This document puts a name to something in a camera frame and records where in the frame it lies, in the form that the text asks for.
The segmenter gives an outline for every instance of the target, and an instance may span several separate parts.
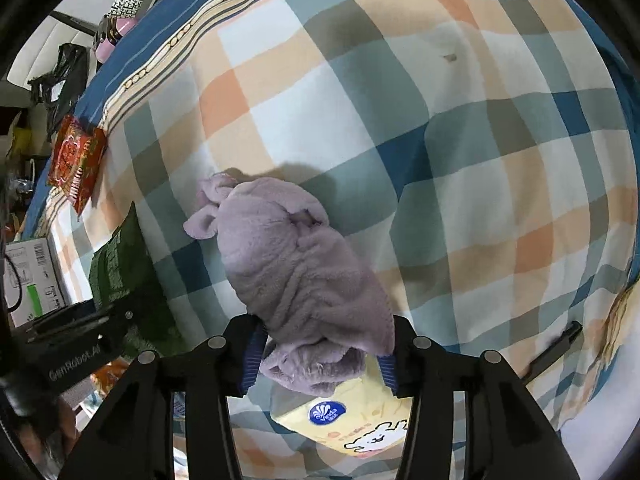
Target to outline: checkered fabric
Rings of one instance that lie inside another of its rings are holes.
[[[110,137],[92,202],[52,224],[72,300],[133,201],[185,338],[220,333],[244,306],[216,240],[182,223],[199,178],[269,174],[318,197],[395,312],[450,350],[494,348],[521,373],[581,322],[530,390],[556,428],[590,398],[638,186],[609,72],[564,0],[162,0],[76,110]],[[230,400],[246,477],[395,475],[401,449],[349,458],[269,407],[264,377]]]

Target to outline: metal pivot screw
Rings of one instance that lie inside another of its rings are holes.
[[[431,339],[423,335],[419,335],[414,339],[414,346],[422,350],[426,350],[431,347]]]
[[[138,356],[138,361],[140,361],[140,364],[148,365],[149,363],[152,363],[155,358],[156,354],[151,350],[145,350]]]
[[[484,360],[495,365],[502,361],[502,356],[495,350],[488,350],[484,353]]]
[[[209,348],[223,348],[226,345],[226,339],[221,335],[215,335],[207,341]]]

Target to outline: green snack bag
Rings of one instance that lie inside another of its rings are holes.
[[[91,260],[89,284],[98,310],[130,297],[131,301],[145,298],[149,312],[134,320],[124,339],[123,357],[134,359],[144,350],[160,355],[173,355],[188,350],[169,310],[156,270],[146,250],[140,231],[135,204],[103,247]]]

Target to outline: yellow package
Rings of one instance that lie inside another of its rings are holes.
[[[367,356],[364,374],[340,384],[327,399],[274,384],[271,418],[331,449],[366,458],[404,442],[412,400],[395,398],[377,359]]]

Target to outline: pink object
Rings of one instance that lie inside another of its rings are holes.
[[[107,37],[95,49],[95,57],[100,63],[104,63],[109,59],[118,42],[138,23],[135,18],[108,18],[108,20],[110,20],[110,23]]]

